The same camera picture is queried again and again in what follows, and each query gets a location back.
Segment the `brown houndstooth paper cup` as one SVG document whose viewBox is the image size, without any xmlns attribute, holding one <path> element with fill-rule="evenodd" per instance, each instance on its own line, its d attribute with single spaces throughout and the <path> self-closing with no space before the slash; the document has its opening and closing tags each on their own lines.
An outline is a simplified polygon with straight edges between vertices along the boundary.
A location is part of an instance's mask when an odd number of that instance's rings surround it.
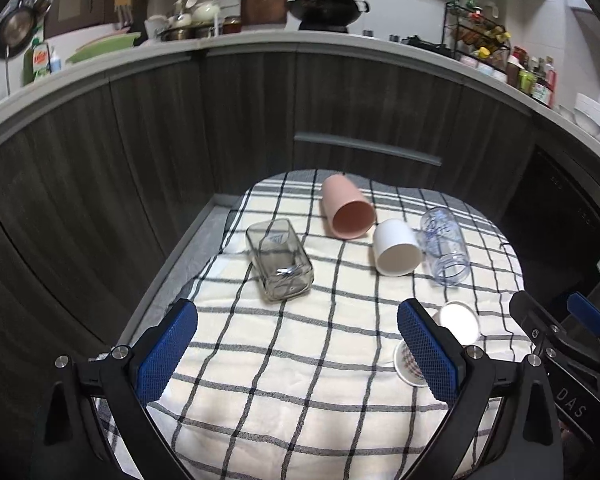
<svg viewBox="0 0 600 480">
<path fill-rule="evenodd" d="M 407 350 L 407 362 L 417 367 L 436 399 L 454 398 L 466 375 L 460 342 L 447 328 L 434 322 L 415 298 L 400 303 L 396 322 Z"/>
</svg>

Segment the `white plastic cup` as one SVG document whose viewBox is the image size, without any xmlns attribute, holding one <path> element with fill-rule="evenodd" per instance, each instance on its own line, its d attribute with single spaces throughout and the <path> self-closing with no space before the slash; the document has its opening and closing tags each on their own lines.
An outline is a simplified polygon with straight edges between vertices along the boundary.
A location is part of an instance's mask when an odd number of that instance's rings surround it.
<svg viewBox="0 0 600 480">
<path fill-rule="evenodd" d="M 373 235 L 376 270 L 390 278 L 413 272 L 424 260 L 415 232 L 402 219 L 378 224 Z"/>
</svg>

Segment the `clear blue-print plastic cup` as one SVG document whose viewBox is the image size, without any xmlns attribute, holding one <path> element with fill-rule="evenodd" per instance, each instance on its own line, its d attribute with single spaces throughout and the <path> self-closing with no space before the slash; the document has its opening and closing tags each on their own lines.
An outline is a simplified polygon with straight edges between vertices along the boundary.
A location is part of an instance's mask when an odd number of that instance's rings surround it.
<svg viewBox="0 0 600 480">
<path fill-rule="evenodd" d="M 449 208 L 434 207 L 420 218 L 420 246 L 432 278 L 455 286 L 467 278 L 470 260 L 460 225 Z"/>
</svg>

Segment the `pink plastic cup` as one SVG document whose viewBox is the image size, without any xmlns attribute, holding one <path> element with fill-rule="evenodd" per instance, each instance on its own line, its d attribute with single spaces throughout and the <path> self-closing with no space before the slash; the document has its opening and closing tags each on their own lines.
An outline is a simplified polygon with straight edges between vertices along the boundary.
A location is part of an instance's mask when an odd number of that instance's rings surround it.
<svg viewBox="0 0 600 480">
<path fill-rule="evenodd" d="M 333 174 L 324 180 L 322 206 L 329 229 L 342 240 L 365 235 L 376 221 L 374 206 L 343 174 Z"/>
</svg>

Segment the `built-in black dishwasher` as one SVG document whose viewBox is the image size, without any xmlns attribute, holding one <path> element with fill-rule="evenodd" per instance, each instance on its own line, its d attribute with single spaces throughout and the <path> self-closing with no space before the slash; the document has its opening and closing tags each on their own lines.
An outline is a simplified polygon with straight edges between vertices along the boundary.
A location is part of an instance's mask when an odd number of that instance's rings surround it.
<svg viewBox="0 0 600 480">
<path fill-rule="evenodd" d="M 558 321 L 575 292 L 600 309 L 600 208 L 546 151 L 533 151 L 500 229 L 514 248 L 524 289 Z"/>
</svg>

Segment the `black white checked cloth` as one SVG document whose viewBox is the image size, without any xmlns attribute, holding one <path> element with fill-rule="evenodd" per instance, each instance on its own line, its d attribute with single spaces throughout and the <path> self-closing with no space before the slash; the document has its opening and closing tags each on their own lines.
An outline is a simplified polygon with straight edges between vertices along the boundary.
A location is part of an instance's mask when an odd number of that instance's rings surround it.
<svg viewBox="0 0 600 480">
<path fill-rule="evenodd" d="M 421 188 L 356 180 L 379 220 L 418 226 L 448 208 L 470 259 L 466 280 L 437 284 L 424 266 L 400 278 L 377 273 L 372 238 L 329 235 L 323 170 L 268 177 L 232 209 L 219 252 L 173 298 L 192 300 L 198 328 L 148 413 L 197 479 L 397 479 L 446 413 L 427 388 L 393 365 L 396 310 L 408 298 L 429 312 L 458 301 L 477 315 L 478 345 L 518 361 L 530 349 L 509 301 L 524 286 L 516 252 L 479 211 Z M 286 219 L 314 269 L 310 290 L 268 301 L 249 258 L 247 229 Z"/>
</svg>

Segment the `square clear glass jar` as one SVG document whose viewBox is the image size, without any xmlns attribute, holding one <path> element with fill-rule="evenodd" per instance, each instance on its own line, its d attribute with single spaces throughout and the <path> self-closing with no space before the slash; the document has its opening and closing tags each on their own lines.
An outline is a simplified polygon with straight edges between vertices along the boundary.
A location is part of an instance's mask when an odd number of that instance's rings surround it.
<svg viewBox="0 0 600 480">
<path fill-rule="evenodd" d="M 288 219 L 252 224 L 246 231 L 246 240 L 267 300 L 288 300 L 310 289 L 313 266 Z"/>
</svg>

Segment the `white rice cooker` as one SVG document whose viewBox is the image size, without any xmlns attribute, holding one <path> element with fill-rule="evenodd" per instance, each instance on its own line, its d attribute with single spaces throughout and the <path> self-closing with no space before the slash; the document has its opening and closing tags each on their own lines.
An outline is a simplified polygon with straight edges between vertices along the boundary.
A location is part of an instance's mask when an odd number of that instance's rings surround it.
<svg viewBox="0 0 600 480">
<path fill-rule="evenodd" d="M 583 93 L 578 93 L 573 109 L 576 124 L 588 133 L 600 140 L 600 103 L 589 98 Z"/>
</svg>

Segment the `green dish soap bottle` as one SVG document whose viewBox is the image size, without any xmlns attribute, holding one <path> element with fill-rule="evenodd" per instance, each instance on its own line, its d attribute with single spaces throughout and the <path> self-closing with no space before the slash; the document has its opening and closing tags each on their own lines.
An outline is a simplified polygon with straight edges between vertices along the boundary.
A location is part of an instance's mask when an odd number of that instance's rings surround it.
<svg viewBox="0 0 600 480">
<path fill-rule="evenodd" d="M 41 27 L 35 29 L 23 60 L 22 82 L 26 86 L 50 74 L 50 45 Z"/>
</svg>

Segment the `green plastic basin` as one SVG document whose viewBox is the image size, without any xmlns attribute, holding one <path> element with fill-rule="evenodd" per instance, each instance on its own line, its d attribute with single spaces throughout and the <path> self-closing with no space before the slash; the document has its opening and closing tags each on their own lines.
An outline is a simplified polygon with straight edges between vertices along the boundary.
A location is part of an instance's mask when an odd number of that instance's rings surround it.
<svg viewBox="0 0 600 480">
<path fill-rule="evenodd" d="M 96 58 L 96 56 L 104 55 L 112 52 L 117 52 L 132 48 L 134 42 L 140 38 L 140 32 L 128 32 L 127 34 L 115 34 L 84 44 L 73 55 L 66 58 L 66 62 L 71 65 L 76 65 L 83 61 Z"/>
</svg>

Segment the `black spice rack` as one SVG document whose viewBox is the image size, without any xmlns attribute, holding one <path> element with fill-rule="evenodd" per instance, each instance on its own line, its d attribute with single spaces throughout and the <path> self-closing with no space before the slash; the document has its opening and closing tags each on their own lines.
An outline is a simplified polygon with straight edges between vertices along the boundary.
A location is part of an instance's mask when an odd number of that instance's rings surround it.
<svg viewBox="0 0 600 480">
<path fill-rule="evenodd" d="M 510 38 L 510 32 L 478 6 L 462 6 L 457 0 L 445 3 L 441 42 L 457 61 L 474 58 L 502 72 L 512 53 Z"/>
</svg>

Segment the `hanging steel pan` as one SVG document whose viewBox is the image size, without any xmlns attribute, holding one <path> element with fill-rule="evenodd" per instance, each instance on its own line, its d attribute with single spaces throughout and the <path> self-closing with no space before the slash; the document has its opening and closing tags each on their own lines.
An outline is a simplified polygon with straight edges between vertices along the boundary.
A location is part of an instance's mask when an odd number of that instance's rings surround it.
<svg viewBox="0 0 600 480">
<path fill-rule="evenodd" d="M 0 60 L 8 60 L 27 49 L 54 0 L 17 0 L 0 19 Z"/>
</svg>

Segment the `white teapot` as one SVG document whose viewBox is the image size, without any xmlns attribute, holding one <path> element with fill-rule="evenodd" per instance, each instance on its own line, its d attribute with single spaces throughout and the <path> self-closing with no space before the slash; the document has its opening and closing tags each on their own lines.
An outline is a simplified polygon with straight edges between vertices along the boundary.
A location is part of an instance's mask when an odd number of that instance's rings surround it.
<svg viewBox="0 0 600 480">
<path fill-rule="evenodd" d="M 213 23 L 220 14 L 221 7 L 216 0 L 201 1 L 192 7 L 192 22 L 194 24 Z"/>
</svg>

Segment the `black wok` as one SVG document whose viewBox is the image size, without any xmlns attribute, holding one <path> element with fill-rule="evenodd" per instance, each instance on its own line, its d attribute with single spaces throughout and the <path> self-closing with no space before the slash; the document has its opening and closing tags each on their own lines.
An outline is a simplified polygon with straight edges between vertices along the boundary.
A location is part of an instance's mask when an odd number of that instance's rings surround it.
<svg viewBox="0 0 600 480">
<path fill-rule="evenodd" d="M 289 0 L 287 10 L 300 22 L 301 29 L 347 29 L 363 13 L 370 12 L 370 4 L 366 0 Z"/>
</svg>

